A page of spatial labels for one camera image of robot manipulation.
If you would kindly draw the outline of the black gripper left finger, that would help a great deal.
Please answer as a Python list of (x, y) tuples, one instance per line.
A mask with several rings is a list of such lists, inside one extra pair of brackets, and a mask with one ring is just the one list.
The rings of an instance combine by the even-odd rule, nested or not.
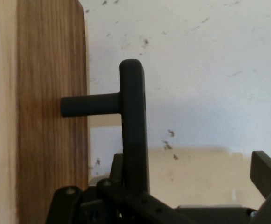
[(123, 182), (123, 155), (115, 154), (108, 178), (82, 191), (55, 191), (47, 224), (189, 224), (191, 219), (145, 192), (131, 193)]

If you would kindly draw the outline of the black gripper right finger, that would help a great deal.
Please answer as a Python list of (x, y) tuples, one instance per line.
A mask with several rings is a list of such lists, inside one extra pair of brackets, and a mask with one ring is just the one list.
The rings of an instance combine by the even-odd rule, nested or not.
[(271, 224), (271, 158), (264, 151), (254, 151), (251, 157), (250, 179), (264, 197), (252, 224)]

